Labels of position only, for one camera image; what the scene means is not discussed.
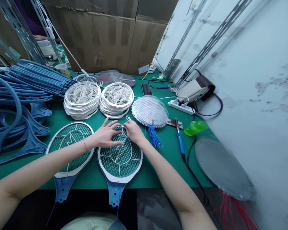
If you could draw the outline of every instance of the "electric fly swatter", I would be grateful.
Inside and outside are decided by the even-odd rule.
[[[51,139],[46,154],[51,154],[53,151],[64,148],[76,142],[82,141],[86,137],[94,133],[93,129],[85,122],[72,122],[61,128]],[[62,203],[67,199],[70,188],[76,179],[77,175],[86,166],[94,154],[94,149],[87,151],[72,162],[64,166],[57,174],[54,175],[56,197],[55,203]]]
[[[109,189],[109,204],[119,205],[125,185],[139,171],[143,161],[143,151],[126,135],[123,126],[114,130],[121,130],[114,135],[112,141],[123,141],[123,146],[98,149],[98,163],[106,177]]]

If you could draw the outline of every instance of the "stack of blue frames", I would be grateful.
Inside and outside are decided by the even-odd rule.
[[[64,96],[74,83],[48,67],[27,60],[11,66],[10,72],[0,69],[0,153],[23,145],[12,156],[0,157],[0,164],[46,150],[47,145],[37,138],[50,132],[42,125],[52,114],[45,102],[54,96]],[[8,124],[6,118],[11,115],[15,118]]]

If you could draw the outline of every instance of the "green tabletop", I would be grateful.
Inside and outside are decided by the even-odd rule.
[[[143,96],[141,84],[147,83],[146,80],[136,80],[136,85],[133,88],[134,95],[137,97]],[[170,83],[153,83],[150,84],[154,87],[168,85]],[[153,95],[158,98],[175,96],[175,93],[172,93],[169,89],[154,89],[152,88]],[[167,103],[171,100],[171,98],[162,99],[162,102],[166,104],[166,107],[169,111],[169,118],[177,119],[183,123],[184,127],[189,126],[190,121],[193,119],[193,116],[188,115],[184,112],[181,112],[177,109],[169,107]],[[68,116],[63,109],[63,98],[57,97],[55,100],[51,102],[52,115],[47,118],[44,123],[44,126],[47,126],[51,129],[51,132],[46,137],[40,137],[39,139],[44,143],[48,144],[55,135],[55,133],[62,128],[64,125],[74,122],[70,116]],[[123,124],[127,121],[127,117],[130,117],[134,120],[131,109],[128,114],[124,116],[122,119],[119,119],[119,123]],[[98,111],[95,115],[90,117],[84,122],[87,122],[93,130],[97,130],[105,120],[105,116]],[[192,177],[191,173],[188,171],[186,165],[182,161],[178,139],[176,136],[177,130],[174,127],[166,125],[165,127],[156,130],[158,137],[162,143],[162,147],[158,148],[158,152],[164,156],[164,158],[177,170],[177,172],[183,177],[183,179],[189,184],[190,187],[198,187],[197,182]],[[209,138],[216,138],[210,129],[203,131],[198,134],[197,137],[207,136]],[[146,138],[149,139],[148,130],[146,131]],[[187,153],[194,137],[189,137],[185,135],[182,131],[182,139],[185,152]],[[10,152],[1,153],[0,160],[10,156],[11,154],[17,152],[19,149],[14,149]],[[20,167],[30,163],[31,161],[43,156],[43,154],[32,154],[27,156],[22,156],[13,161],[0,165],[0,179],[7,176],[8,174],[14,172]],[[192,168],[195,175],[198,177],[203,187],[212,187],[213,184],[210,180],[205,176],[201,168],[199,167],[196,158],[194,149],[191,151],[190,156],[190,167]],[[126,188],[160,188],[161,183],[155,173],[153,167],[144,156],[143,164],[140,168],[139,172],[135,175],[135,177],[126,185]],[[78,177],[73,183],[72,189],[104,189],[107,188],[107,183],[104,175],[102,174],[98,163],[97,163],[97,151],[95,151],[94,156],[90,160],[90,162],[86,165],[86,167],[80,172]],[[50,179],[47,183],[45,183],[40,189],[55,189],[54,180]]]

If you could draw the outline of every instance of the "red wire bundle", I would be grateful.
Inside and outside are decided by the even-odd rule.
[[[258,224],[256,223],[255,219],[253,218],[253,216],[252,216],[252,214],[251,214],[250,210],[248,209],[245,202],[244,202],[244,204],[245,204],[248,212],[250,213],[251,218],[246,214],[246,212],[242,208],[241,204],[235,198],[230,197],[229,195],[227,195],[222,190],[220,190],[220,192],[221,192],[221,195],[223,197],[221,206],[219,208],[216,208],[213,212],[215,212],[217,209],[220,209],[220,220],[221,220],[221,225],[222,225],[224,230],[230,229],[230,226],[228,223],[228,213],[229,213],[229,217],[231,218],[232,229],[233,230],[236,229],[234,218],[233,218],[231,202],[233,202],[234,205],[236,206],[236,208],[238,209],[240,216],[242,217],[242,219],[245,223],[245,226],[248,230],[260,230]]]

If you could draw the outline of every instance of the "black phone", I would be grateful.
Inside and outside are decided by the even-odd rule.
[[[153,95],[149,84],[142,84],[143,95]]]

